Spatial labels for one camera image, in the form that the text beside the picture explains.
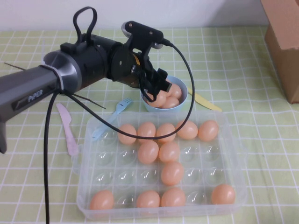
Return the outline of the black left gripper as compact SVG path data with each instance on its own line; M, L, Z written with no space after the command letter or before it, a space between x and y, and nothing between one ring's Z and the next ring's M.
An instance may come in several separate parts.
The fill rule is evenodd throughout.
M111 80L126 84L132 88L139 88L148 101L155 101L157 91L170 91L172 84L167 80L168 73L161 68L154 71L153 86L146 75L154 71L148 55L134 52L125 45L111 47Z

